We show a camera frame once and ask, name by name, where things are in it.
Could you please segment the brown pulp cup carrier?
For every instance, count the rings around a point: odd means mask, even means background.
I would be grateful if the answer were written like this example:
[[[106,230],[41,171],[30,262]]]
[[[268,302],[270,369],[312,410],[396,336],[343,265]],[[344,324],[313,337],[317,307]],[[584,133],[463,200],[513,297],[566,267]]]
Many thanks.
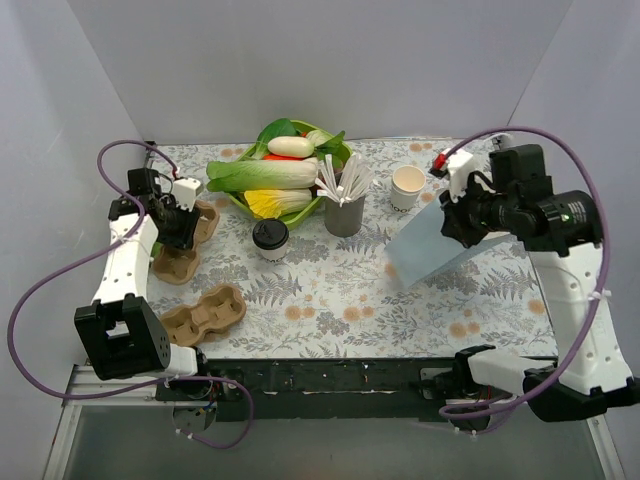
[[[239,288],[220,284],[204,293],[194,305],[181,304],[166,312],[160,321],[171,343],[193,347],[209,334],[221,334],[238,324],[247,306]]]
[[[190,250],[179,250],[162,245],[160,253],[153,257],[151,270],[162,281],[172,285],[189,282],[200,264],[198,248],[211,239],[220,220],[218,209],[209,202],[197,200],[195,206],[200,210],[194,245]]]

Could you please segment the white paper bag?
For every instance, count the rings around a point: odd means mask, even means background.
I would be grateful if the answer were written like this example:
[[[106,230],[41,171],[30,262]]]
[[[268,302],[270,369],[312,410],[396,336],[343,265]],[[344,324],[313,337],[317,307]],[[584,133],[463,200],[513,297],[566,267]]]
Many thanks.
[[[444,237],[440,230],[444,214],[437,200],[416,214],[385,247],[385,254],[395,270],[395,283],[408,289],[416,282],[460,266],[500,243],[510,242],[504,232],[490,233],[469,249],[458,241]]]

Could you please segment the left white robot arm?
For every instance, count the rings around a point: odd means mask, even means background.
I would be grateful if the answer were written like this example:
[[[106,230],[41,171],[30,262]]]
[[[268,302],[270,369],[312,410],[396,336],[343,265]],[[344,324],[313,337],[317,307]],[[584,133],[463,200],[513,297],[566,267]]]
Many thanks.
[[[211,373],[199,366],[195,348],[170,341],[147,302],[153,247],[194,245],[203,185],[179,178],[164,192],[160,173],[149,168],[130,170],[127,177],[128,189],[109,209],[112,249],[102,280],[91,304],[76,309],[76,330],[100,379],[178,378],[188,398],[203,399],[212,390]]]

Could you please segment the black coffee lid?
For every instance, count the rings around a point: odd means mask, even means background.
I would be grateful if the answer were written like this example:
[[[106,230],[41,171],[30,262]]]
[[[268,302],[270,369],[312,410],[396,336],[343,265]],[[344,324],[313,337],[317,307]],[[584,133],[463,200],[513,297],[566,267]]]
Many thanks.
[[[252,240],[258,248],[275,249],[285,245],[289,239],[287,225],[279,219],[268,218],[256,223]]]

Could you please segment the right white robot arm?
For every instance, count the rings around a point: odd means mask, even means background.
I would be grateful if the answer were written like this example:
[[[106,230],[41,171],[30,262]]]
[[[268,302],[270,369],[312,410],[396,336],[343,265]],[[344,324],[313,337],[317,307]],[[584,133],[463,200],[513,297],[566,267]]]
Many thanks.
[[[489,176],[471,158],[441,153],[433,161],[431,174],[449,181],[439,197],[441,232],[466,248],[497,232],[522,243],[558,358],[469,347],[456,353],[446,392],[471,398],[491,387],[524,399],[545,422],[583,420],[638,404],[639,380],[620,351],[606,295],[597,285],[603,227],[594,200],[578,190],[554,192],[538,145],[494,151],[489,158]]]

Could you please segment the white paper coffee cup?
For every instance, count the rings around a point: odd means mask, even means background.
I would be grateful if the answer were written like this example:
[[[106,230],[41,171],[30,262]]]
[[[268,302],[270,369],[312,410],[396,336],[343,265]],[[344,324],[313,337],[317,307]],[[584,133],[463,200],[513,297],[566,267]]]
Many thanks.
[[[275,249],[257,248],[260,259],[269,266],[281,265],[287,253],[287,245]]]

